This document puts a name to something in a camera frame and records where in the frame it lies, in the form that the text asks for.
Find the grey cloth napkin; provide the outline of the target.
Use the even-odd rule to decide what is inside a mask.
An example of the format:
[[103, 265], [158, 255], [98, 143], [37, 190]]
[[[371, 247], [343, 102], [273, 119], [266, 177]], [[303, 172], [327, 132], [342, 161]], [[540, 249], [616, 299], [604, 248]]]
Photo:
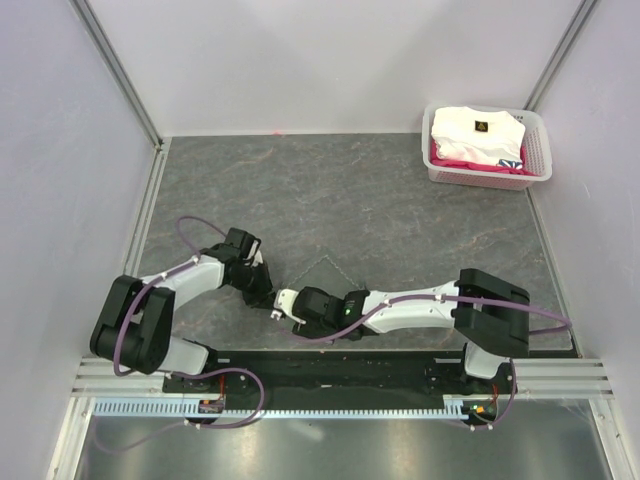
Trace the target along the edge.
[[363, 290], [365, 283], [331, 255], [325, 254], [296, 274], [287, 287], [296, 291], [315, 287], [329, 295], [344, 298], [349, 292]]

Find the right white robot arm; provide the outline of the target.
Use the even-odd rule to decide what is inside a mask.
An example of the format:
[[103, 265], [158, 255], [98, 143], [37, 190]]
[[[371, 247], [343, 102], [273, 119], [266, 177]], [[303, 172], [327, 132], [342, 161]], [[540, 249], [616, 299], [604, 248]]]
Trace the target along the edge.
[[343, 297], [317, 287], [282, 289], [274, 308], [295, 322], [292, 333], [331, 342], [400, 330], [447, 329], [466, 339], [458, 381], [477, 394], [499, 367], [530, 353], [527, 290], [478, 269], [439, 286], [403, 292], [355, 290]]

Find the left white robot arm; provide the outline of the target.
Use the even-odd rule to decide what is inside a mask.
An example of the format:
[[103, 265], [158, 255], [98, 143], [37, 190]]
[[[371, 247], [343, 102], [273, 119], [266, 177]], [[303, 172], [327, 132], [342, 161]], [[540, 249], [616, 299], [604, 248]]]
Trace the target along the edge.
[[220, 378], [218, 367], [209, 363], [213, 350], [175, 336], [174, 314], [225, 287], [239, 292], [250, 308], [271, 308], [275, 291], [261, 244], [258, 237], [232, 228], [223, 242], [196, 251], [169, 270], [117, 277], [91, 335], [91, 352], [111, 361], [117, 376], [177, 373], [196, 392], [211, 392]]

